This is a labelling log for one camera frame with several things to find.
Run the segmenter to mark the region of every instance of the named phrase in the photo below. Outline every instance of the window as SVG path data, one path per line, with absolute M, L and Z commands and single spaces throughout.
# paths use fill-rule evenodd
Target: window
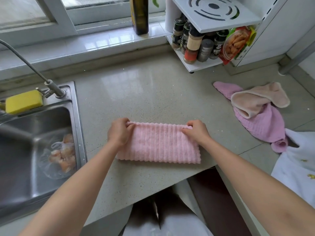
M 13 46 L 78 35 L 77 30 L 82 24 L 97 25 L 99 22 L 99 25 L 104 25 L 102 23 L 104 21 L 131 16 L 129 0 L 1 0 L 1 2 L 0 39 Z M 165 0 L 158 0 L 158 3 L 159 8 L 149 1 L 149 13 L 165 11 Z

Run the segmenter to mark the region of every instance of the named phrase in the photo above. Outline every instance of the paper towel roll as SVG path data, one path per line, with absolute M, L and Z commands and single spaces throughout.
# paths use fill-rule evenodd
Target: paper towel roll
M 165 29 L 173 32 L 174 21 L 181 15 L 181 10 L 176 6 L 173 0 L 166 0 Z

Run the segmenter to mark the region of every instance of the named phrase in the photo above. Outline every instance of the glass pane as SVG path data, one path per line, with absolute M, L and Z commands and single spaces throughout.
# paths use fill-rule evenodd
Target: glass pane
M 0 0 L 0 30 L 48 22 L 36 0 Z
M 66 8 L 84 7 L 126 0 L 62 0 Z

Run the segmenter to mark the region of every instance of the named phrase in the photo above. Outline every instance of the window sill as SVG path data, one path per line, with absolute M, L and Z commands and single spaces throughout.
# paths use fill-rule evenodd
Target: window sill
M 136 49 L 167 43 L 170 32 L 165 30 L 165 22 L 149 24 L 149 33 L 138 36 L 132 27 L 75 36 L 18 48 L 39 71 L 59 68 L 105 56 L 120 54 Z M 0 80 L 32 74 L 11 51 L 0 51 Z

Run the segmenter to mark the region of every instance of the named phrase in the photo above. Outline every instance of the hand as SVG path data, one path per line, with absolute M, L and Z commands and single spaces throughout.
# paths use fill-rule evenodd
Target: hand
M 135 124 L 126 127 L 126 122 L 129 122 L 128 118 L 118 118 L 112 122 L 112 126 L 107 132 L 108 143 L 114 143 L 119 148 L 127 143 L 135 128 Z
M 183 128 L 181 131 L 195 140 L 199 145 L 205 144 L 207 139 L 210 139 L 208 129 L 206 125 L 200 120 L 190 120 L 187 123 L 188 126 L 192 126 L 192 129 Z

